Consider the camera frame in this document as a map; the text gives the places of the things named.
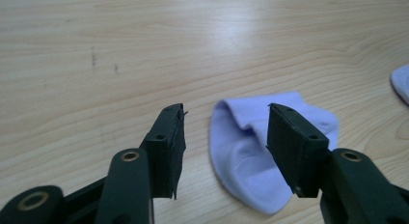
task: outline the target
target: table surface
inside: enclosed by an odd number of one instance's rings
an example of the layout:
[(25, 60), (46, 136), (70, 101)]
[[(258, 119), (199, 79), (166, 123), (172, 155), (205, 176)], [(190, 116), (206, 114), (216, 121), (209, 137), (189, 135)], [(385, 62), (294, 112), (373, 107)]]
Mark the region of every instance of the table surface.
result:
[(154, 200), (156, 223), (322, 223), (319, 199), (265, 215), (223, 188), (214, 104), (298, 91), (340, 119), (339, 147), (409, 189), (409, 107), (390, 83), (408, 63), (409, 0), (0, 0), (0, 207), (104, 177), (182, 102), (178, 196)]

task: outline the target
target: light purple sock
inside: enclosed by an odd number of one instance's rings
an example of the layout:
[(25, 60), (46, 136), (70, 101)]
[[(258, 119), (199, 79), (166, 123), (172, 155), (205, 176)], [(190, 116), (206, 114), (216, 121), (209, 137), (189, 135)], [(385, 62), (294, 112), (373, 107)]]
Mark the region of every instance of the light purple sock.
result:
[(409, 104), (409, 65), (401, 67), (392, 72), (392, 86), (398, 95)]
[(247, 206), (272, 214), (291, 197), (280, 170), (266, 149), (270, 103), (292, 107), (337, 146), (335, 115), (305, 103), (296, 92), (219, 101), (210, 125), (210, 157), (223, 186)]

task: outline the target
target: bolt hole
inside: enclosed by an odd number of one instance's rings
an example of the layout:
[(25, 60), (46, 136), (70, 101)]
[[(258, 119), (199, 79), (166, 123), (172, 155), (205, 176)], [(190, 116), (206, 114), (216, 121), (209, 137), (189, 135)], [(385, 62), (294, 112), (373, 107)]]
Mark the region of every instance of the bolt hole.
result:
[(44, 191), (34, 192), (27, 197), (23, 198), (17, 205), (17, 208), (21, 211), (33, 210), (48, 200), (49, 194)]
[(386, 218), (386, 221), (392, 224), (405, 224), (406, 223), (400, 217), (396, 217), (396, 216), (389, 216)]
[(164, 139), (165, 136), (164, 135), (156, 135), (156, 139)]
[(358, 156), (357, 154), (354, 154), (352, 152), (349, 152), (349, 151), (342, 152), (341, 156), (344, 157), (345, 159), (348, 159), (348, 160), (354, 161), (354, 162), (362, 161), (360, 156)]
[(112, 220), (112, 224), (127, 224), (130, 222), (130, 216), (128, 214), (118, 215)]
[(132, 161), (132, 160), (137, 159), (138, 157), (139, 157), (139, 154), (137, 152), (128, 152), (128, 153), (124, 153), (121, 156), (121, 159), (123, 161)]

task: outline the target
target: wooden table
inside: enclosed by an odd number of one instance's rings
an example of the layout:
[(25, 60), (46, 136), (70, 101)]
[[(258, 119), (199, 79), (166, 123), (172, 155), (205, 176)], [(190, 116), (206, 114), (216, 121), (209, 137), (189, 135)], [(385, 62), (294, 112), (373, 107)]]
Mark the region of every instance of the wooden table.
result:
[(300, 92), (341, 122), (339, 147), (409, 189), (409, 107), (390, 83), (409, 64), (409, 0), (0, 0), (0, 207), (28, 188), (65, 194), (138, 147), (183, 102), (177, 200), (156, 223), (320, 223), (319, 199), (275, 215), (234, 199), (208, 155), (214, 104)]

